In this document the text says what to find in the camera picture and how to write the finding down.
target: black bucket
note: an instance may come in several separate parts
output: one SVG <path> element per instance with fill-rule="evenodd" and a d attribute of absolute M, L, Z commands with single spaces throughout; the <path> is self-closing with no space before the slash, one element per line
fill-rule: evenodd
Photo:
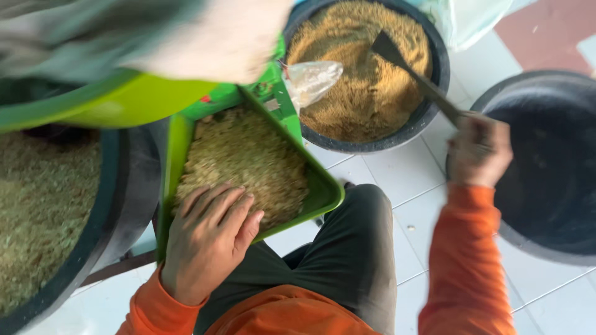
<path fill-rule="evenodd" d="M 500 235 L 540 258 L 596 265 L 596 81 L 523 73 L 471 109 L 511 125 L 514 158 L 495 194 Z"/>
<path fill-rule="evenodd" d="M 340 0 L 307 0 L 296 5 L 290 13 L 288 23 L 284 29 L 286 49 L 291 42 L 292 36 L 294 36 L 304 21 L 308 20 L 319 10 L 339 1 Z M 443 39 L 434 25 L 423 13 L 404 1 L 369 0 L 369 2 L 383 4 L 390 10 L 412 17 L 416 22 L 422 25 L 424 32 L 426 32 L 426 36 L 429 39 L 429 47 L 432 54 L 433 73 L 430 80 L 443 92 L 447 92 L 451 74 L 449 69 L 449 55 L 447 54 Z M 342 153 L 371 153 L 403 145 L 414 139 L 424 128 L 426 128 L 426 126 L 429 125 L 437 115 L 438 111 L 439 109 L 431 103 L 430 100 L 424 99 L 403 127 L 385 138 L 368 143 L 338 141 L 315 132 L 302 122 L 300 123 L 300 128 L 302 130 L 302 137 L 319 147 Z"/>
<path fill-rule="evenodd" d="M 25 304 L 0 318 L 0 333 L 15 334 L 50 316 L 90 273 L 124 255 L 155 212 L 160 176 L 151 129 L 101 131 L 100 185 L 89 221 L 48 283 Z"/>

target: sleeve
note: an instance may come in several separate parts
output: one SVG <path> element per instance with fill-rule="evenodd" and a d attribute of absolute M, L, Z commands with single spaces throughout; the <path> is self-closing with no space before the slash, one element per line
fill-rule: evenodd
<path fill-rule="evenodd" d="M 191 335 L 199 306 L 177 302 L 159 281 L 162 267 L 153 273 L 131 299 L 131 311 L 118 329 L 117 335 Z"/>
<path fill-rule="evenodd" d="M 516 334 L 493 239 L 501 219 L 494 192 L 449 185 L 430 246 L 429 299 L 418 317 L 420 335 Z"/>

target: orange long-sleeve shirt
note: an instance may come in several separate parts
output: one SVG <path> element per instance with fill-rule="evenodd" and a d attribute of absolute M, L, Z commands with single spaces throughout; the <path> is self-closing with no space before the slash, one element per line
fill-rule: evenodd
<path fill-rule="evenodd" d="M 449 186 L 430 247 L 429 299 L 420 312 L 420 335 L 512 335 L 504 274 L 493 234 L 500 213 L 494 190 Z M 203 306 L 185 306 L 159 282 L 158 269 L 131 299 L 118 334 L 190 335 Z M 377 334 L 320 294 L 283 285 L 234 306 L 207 331 L 227 334 Z"/>

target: shredded plant material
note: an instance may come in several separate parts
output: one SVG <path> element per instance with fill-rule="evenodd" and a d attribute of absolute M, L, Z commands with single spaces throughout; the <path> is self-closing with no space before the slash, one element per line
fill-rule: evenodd
<path fill-rule="evenodd" d="M 77 243 L 95 203 L 100 145 L 0 135 L 0 316 L 34 296 Z"/>
<path fill-rule="evenodd" d="M 295 218 L 308 195 L 306 161 L 267 120 L 234 107 L 197 122 L 172 214 L 195 188 L 231 181 L 254 194 L 261 232 Z"/>
<path fill-rule="evenodd" d="M 382 4 L 344 1 L 304 22 L 291 40 L 288 64 L 333 60 L 339 81 L 300 120 L 314 131 L 347 142 L 371 142 L 401 128 L 423 98 L 414 79 L 370 47 L 383 29 L 417 73 L 429 76 L 432 59 L 424 29 Z"/>

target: person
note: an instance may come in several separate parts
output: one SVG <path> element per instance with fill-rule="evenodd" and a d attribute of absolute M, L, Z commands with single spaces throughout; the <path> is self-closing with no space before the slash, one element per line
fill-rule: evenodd
<path fill-rule="evenodd" d="M 512 159 L 507 124 L 463 117 L 430 247 L 418 333 L 515 334 L 493 235 L 494 187 Z M 167 256 L 131 299 L 118 334 L 393 334 L 392 207 L 375 185 L 346 190 L 298 263 L 251 246 L 261 210 L 230 183 L 180 207 Z"/>

